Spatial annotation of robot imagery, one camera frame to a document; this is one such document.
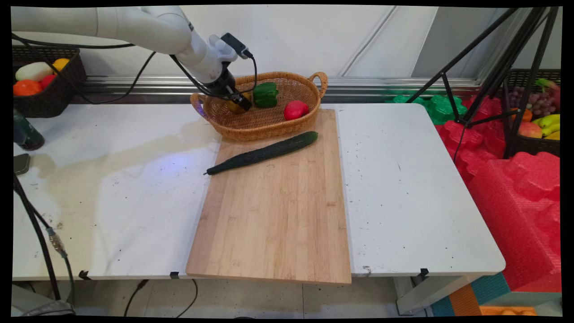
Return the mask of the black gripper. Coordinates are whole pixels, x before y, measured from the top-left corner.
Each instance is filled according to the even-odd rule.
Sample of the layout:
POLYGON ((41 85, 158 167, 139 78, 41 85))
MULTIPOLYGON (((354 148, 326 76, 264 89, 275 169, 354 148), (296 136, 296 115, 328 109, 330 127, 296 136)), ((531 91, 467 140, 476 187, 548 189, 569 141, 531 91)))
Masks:
POLYGON ((211 83, 204 84, 204 94, 207 96, 226 99, 232 103, 233 112, 247 112, 252 108, 252 95, 250 92, 240 91, 235 86, 235 78, 227 67, 222 69, 222 73, 211 83))

